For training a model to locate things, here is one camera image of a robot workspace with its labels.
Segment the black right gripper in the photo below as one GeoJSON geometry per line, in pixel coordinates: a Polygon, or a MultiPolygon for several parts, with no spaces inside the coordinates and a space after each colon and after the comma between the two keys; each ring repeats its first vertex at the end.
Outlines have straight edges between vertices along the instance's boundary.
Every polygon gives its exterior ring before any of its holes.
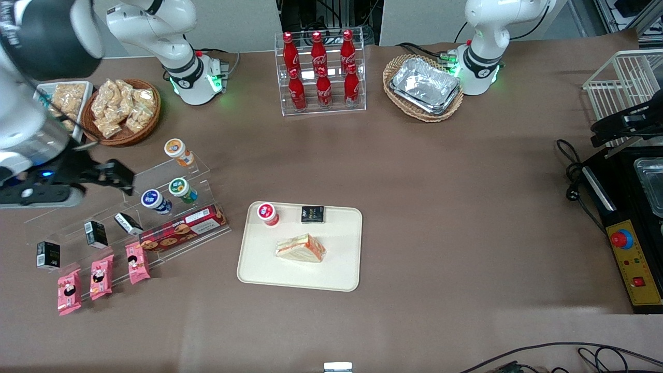
{"type": "Polygon", "coordinates": [[[86,196],[86,183],[104,182],[126,196],[134,192],[135,173],[120,161],[101,164],[87,151],[65,149],[50,161],[16,175],[2,165],[2,209],[76,206],[86,196]]]}

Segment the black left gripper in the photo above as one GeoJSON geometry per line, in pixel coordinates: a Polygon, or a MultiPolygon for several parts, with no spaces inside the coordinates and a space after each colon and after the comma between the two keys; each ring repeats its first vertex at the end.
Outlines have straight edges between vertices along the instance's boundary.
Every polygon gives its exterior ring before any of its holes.
{"type": "Polygon", "coordinates": [[[647,102],[623,109],[598,120],[590,130],[592,146],[600,147],[623,137],[650,139],[662,135],[662,97],[654,95],[647,102]]]}

